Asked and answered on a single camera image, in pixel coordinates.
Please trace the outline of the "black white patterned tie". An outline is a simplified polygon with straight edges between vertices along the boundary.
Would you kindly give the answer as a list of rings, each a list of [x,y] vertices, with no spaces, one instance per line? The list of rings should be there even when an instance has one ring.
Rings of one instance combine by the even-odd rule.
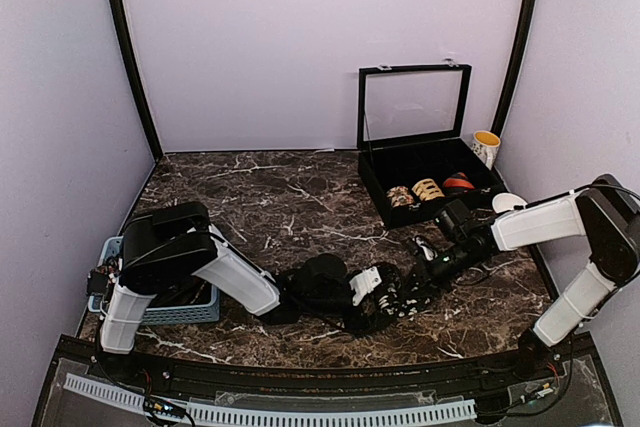
[[[435,292],[428,286],[406,286],[395,271],[381,275],[381,284],[373,292],[374,319],[379,324],[391,324],[398,319],[412,318],[434,302]]]

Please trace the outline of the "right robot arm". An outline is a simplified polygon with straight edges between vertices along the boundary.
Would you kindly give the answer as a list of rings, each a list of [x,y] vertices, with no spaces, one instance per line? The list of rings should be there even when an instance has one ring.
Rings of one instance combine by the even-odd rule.
[[[409,295],[426,305],[467,269],[501,253],[553,244],[581,246],[584,264],[519,336],[510,371],[521,381],[545,369],[553,350],[639,276],[639,195],[603,174],[591,183],[476,219],[454,200],[434,218],[450,247],[413,239]]]

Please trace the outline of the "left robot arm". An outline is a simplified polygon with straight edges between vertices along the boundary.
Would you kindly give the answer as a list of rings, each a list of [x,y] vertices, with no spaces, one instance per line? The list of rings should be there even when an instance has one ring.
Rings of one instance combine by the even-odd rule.
[[[349,272],[333,254],[272,274],[249,260],[210,221],[200,202],[138,215],[125,225],[120,251],[92,273],[104,280],[107,302],[96,333],[101,364],[120,383],[141,374],[132,354],[150,304],[199,278],[240,303],[267,325],[288,325],[308,315],[355,337],[392,325],[400,312],[397,268],[383,262]]]

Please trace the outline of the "brown floral rolled tie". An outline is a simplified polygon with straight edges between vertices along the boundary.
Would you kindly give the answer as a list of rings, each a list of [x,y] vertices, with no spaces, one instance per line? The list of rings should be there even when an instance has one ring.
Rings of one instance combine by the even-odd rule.
[[[395,186],[386,192],[392,208],[410,206],[415,203],[412,192],[406,186]]]

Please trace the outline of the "tan striped rolled tie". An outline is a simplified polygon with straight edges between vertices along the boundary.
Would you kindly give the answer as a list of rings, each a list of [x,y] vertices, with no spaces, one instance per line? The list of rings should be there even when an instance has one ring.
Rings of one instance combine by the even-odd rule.
[[[442,192],[437,183],[431,178],[422,179],[414,184],[412,192],[421,202],[432,201],[438,198],[444,198],[445,194]]]

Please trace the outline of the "red black rolled tie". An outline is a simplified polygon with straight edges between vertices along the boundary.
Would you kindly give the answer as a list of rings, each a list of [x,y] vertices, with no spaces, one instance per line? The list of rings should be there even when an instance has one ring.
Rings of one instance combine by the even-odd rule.
[[[474,190],[475,186],[464,172],[457,172],[444,180],[442,188],[445,190],[458,189],[459,191],[468,191]]]

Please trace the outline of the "orange white bowl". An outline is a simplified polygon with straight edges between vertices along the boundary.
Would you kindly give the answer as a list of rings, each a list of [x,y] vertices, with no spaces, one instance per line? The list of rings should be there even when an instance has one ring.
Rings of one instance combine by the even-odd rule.
[[[492,199],[492,209],[497,214],[508,212],[516,209],[517,207],[524,207],[526,205],[526,200],[513,193],[499,193]]]

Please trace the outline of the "white yellow mug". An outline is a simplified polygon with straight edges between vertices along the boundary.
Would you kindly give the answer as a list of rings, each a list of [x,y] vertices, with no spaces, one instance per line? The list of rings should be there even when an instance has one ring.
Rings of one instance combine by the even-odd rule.
[[[482,163],[491,170],[495,164],[501,139],[490,131],[480,130],[473,134],[471,149]]]

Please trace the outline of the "black glass-lid tie box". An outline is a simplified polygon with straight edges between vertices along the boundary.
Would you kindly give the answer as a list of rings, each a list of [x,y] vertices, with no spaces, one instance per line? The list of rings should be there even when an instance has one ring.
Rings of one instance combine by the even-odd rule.
[[[432,219],[448,201],[489,208],[504,192],[461,137],[472,68],[468,64],[364,67],[358,73],[358,172],[385,227],[407,227]],[[446,178],[464,172],[474,190],[445,190]],[[431,178],[444,198],[421,202],[414,184]],[[406,186],[410,206],[392,208],[386,192]]]

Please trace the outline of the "light blue plastic basket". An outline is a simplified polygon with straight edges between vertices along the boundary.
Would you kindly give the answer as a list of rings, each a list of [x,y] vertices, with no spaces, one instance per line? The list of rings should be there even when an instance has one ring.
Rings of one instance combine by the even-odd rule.
[[[121,244],[123,237],[110,237],[105,240],[99,257],[99,265],[108,257],[121,257]],[[100,313],[102,295],[89,296],[87,309],[94,314]],[[212,285],[212,298],[207,304],[187,306],[158,306],[149,305],[146,309],[141,325],[175,325],[209,323],[219,320],[220,299],[219,290]]]

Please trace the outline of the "black front rail base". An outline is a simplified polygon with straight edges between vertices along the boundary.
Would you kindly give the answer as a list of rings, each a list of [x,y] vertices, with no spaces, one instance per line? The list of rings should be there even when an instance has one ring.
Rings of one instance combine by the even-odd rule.
[[[186,344],[160,338],[151,330],[142,331],[128,355],[109,354],[106,371],[95,366],[91,357],[95,346],[88,340],[63,335],[49,364],[40,401],[47,401],[62,385],[65,367],[78,368],[99,380],[114,377],[128,392],[139,393],[149,387],[154,394],[183,399],[189,394],[211,397],[225,389],[265,395],[348,396],[402,393],[413,389],[433,390],[437,394],[496,397],[520,384],[514,374],[516,351],[505,351],[473,358],[449,357],[435,362],[410,363],[393,360],[374,348],[357,349],[349,342],[340,353],[328,347],[313,356],[309,366],[286,366],[300,353],[287,342],[268,354],[268,366],[249,366],[254,354],[249,346],[234,347],[229,359],[198,351]]]

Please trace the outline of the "right black frame post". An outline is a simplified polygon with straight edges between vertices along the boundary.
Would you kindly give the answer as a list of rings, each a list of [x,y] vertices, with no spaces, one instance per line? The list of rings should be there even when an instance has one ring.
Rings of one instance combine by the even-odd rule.
[[[491,125],[491,132],[501,136],[506,125],[516,84],[525,55],[536,0],[521,0],[514,41],[505,73],[501,94]]]

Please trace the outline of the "black frame post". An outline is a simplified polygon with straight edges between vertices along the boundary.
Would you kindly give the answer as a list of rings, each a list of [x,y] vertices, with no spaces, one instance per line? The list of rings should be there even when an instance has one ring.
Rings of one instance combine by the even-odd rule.
[[[525,55],[536,0],[521,0],[514,41],[505,73],[501,94],[491,125],[491,132],[501,136],[506,125],[516,84]]]
[[[159,162],[164,156],[151,110],[144,91],[140,75],[134,45],[126,18],[124,0],[108,0],[111,10],[113,25],[120,50],[121,59],[125,68],[126,77],[134,100],[134,105],[140,120],[143,133],[151,155],[155,162]]]

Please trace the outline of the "left black frame post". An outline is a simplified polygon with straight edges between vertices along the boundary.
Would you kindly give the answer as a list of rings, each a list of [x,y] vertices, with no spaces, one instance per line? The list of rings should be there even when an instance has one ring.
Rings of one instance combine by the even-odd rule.
[[[121,59],[125,68],[126,77],[134,100],[134,105],[140,120],[143,133],[151,155],[155,162],[159,162],[164,156],[151,110],[144,91],[140,75],[134,45],[126,18],[124,0],[108,0],[111,10],[113,25],[120,50]]]

